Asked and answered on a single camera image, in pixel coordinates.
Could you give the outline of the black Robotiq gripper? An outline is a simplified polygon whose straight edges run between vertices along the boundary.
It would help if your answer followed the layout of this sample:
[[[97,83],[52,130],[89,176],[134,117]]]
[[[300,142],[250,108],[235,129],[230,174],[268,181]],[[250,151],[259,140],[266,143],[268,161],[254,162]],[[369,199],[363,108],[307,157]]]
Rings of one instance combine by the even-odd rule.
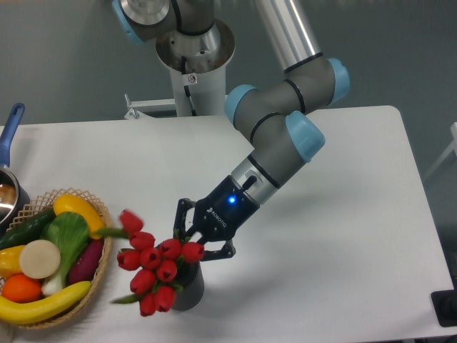
[[[199,233],[198,243],[225,241],[219,250],[206,250],[203,262],[230,259],[236,254],[233,239],[237,229],[244,224],[260,207],[247,191],[256,183],[257,177],[250,176],[242,185],[227,176],[207,197],[192,201],[178,200],[173,225],[173,238],[182,244]],[[194,217],[186,229],[188,211],[194,209]]]

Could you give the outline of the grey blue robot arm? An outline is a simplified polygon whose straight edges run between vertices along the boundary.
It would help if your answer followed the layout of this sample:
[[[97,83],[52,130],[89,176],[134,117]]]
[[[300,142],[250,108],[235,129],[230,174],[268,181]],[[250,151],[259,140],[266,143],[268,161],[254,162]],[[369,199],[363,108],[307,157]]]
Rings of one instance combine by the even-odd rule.
[[[338,59],[324,58],[298,1],[257,1],[284,80],[269,90],[226,90],[226,65],[235,42],[212,1],[114,1],[125,35],[155,41],[169,70],[178,116],[225,114],[252,152],[205,198],[179,201],[180,239],[221,242],[204,260],[234,255],[236,230],[322,148],[325,139],[308,115],[346,95],[350,79]]]

